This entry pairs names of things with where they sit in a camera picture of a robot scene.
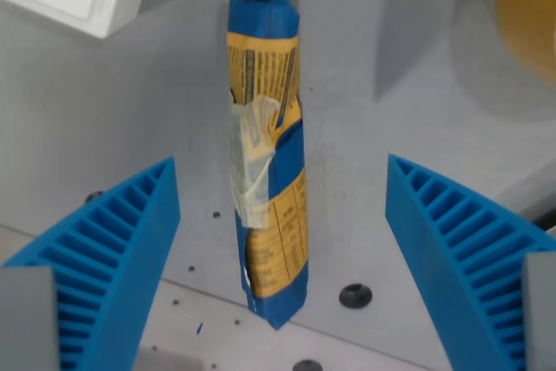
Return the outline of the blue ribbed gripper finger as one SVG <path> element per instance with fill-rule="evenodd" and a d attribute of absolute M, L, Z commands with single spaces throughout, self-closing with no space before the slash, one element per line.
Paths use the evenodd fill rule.
<path fill-rule="evenodd" d="M 521 271 L 553 251 L 544 230 L 461 184 L 396 155 L 386 219 L 454 370 L 524 370 Z"/>
<path fill-rule="evenodd" d="M 65 217 L 5 262 L 52 269 L 63 370 L 130 370 L 181 220 L 166 158 Z"/>

